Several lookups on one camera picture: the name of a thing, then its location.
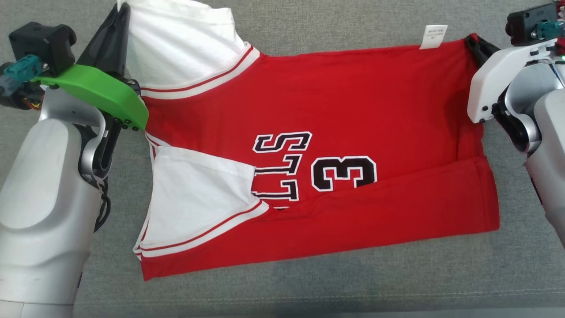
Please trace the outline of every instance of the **gray upholstery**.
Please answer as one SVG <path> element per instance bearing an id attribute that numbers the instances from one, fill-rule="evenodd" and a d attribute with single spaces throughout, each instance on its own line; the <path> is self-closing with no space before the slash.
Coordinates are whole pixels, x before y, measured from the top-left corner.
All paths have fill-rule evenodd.
<path id="1" fill-rule="evenodd" d="M 79 39 L 74 52 L 80 54 L 113 5 L 112 0 L 1 2 L 0 61 L 12 59 L 7 34 L 31 20 L 70 25 Z M 233 8 L 240 36 L 275 55 L 418 44 L 426 24 L 448 24 L 447 40 L 477 32 L 507 47 L 506 15 L 543 1 L 207 3 Z M 0 109 L 0 182 L 36 119 L 33 111 Z M 76 302 L 77 317 L 562 306 L 565 251 L 544 218 L 522 167 L 524 157 L 514 151 L 495 122 L 485 127 L 485 151 L 500 195 L 499 231 L 208 270 L 150 282 L 142 280 L 131 251 L 151 194 L 148 147 L 142 133 L 124 131 L 110 176 L 112 215 L 95 235 Z"/>

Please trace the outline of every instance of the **teal connector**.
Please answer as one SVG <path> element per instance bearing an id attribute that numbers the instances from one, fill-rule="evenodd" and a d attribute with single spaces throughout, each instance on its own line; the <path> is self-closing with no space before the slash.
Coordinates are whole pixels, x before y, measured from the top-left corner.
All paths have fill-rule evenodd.
<path id="1" fill-rule="evenodd" d="M 549 40 L 551 38 L 562 37 L 565 35 L 565 23 L 562 21 L 543 22 L 536 26 L 532 37 L 539 40 Z"/>
<path id="2" fill-rule="evenodd" d="M 41 61 L 35 55 L 26 55 L 13 65 L 4 70 L 4 75 L 13 78 L 16 82 L 23 84 L 43 73 Z"/>

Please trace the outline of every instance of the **red fabric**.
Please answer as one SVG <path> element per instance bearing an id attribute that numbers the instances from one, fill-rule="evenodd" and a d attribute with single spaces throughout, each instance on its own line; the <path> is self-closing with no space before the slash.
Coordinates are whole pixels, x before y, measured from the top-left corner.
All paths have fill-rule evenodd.
<path id="1" fill-rule="evenodd" d="M 561 8 L 565 7 L 565 1 L 561 0 L 557 4 L 557 13 L 561 12 Z M 557 38 L 557 52 L 558 54 L 565 55 L 565 38 Z"/>
<path id="2" fill-rule="evenodd" d="M 265 199 L 268 212 L 203 245 L 142 257 L 144 278 L 498 229 L 483 127 L 466 113 L 476 70 L 464 40 L 428 50 L 261 55 L 205 93 L 145 98 L 147 132 L 172 146 L 258 168 L 287 165 L 285 154 L 302 158 L 296 175 L 256 175 L 252 187 L 284 192 L 281 181 L 295 179 L 299 200 Z M 287 141 L 278 152 L 254 151 L 259 135 L 290 132 L 311 133 L 306 150 Z M 350 156 L 370 158 L 377 182 L 355 188 L 360 170 L 347 180 L 330 170 L 333 191 L 314 187 L 317 158 Z"/>
<path id="3" fill-rule="evenodd" d="M 473 40 L 475 40 L 475 43 L 479 43 L 479 36 L 477 35 L 477 33 L 473 33 L 469 36 L 472 37 Z"/>

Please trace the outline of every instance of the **cable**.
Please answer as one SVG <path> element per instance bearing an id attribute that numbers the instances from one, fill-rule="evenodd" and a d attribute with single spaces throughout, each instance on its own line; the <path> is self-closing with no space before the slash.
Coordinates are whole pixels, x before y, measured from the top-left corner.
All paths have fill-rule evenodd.
<path id="1" fill-rule="evenodd" d="M 96 224 L 94 225 L 94 232 L 98 231 L 110 215 L 110 210 L 112 208 L 112 202 L 108 197 L 108 178 L 104 180 L 104 185 L 102 186 L 102 205 L 100 206 L 100 213 L 96 219 Z"/>

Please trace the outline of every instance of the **jersey armhole trim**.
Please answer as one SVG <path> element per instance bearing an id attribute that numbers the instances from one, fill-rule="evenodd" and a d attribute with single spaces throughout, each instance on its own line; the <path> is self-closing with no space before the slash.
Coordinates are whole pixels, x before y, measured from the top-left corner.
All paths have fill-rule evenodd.
<path id="1" fill-rule="evenodd" d="M 221 236 L 222 234 L 228 232 L 229 230 L 235 228 L 245 221 L 261 216 L 268 210 L 269 205 L 257 199 L 252 203 L 250 208 L 226 218 L 224 221 L 216 224 L 214 227 L 210 228 L 200 235 L 192 237 L 188 240 L 184 240 L 182 242 L 167 243 L 167 245 L 155 247 L 144 247 L 142 241 L 134 250 L 134 253 L 138 257 L 157 257 L 187 251 L 194 247 L 200 246 L 218 236 Z"/>
<path id="2" fill-rule="evenodd" d="M 223 70 L 219 72 L 219 74 L 187 87 L 171 89 L 142 87 L 141 96 L 160 100 L 175 100 L 201 94 L 234 79 L 249 68 L 260 57 L 260 55 L 261 53 L 259 50 L 246 42 L 243 55 L 239 57 L 235 65 L 230 66 L 227 70 Z"/>

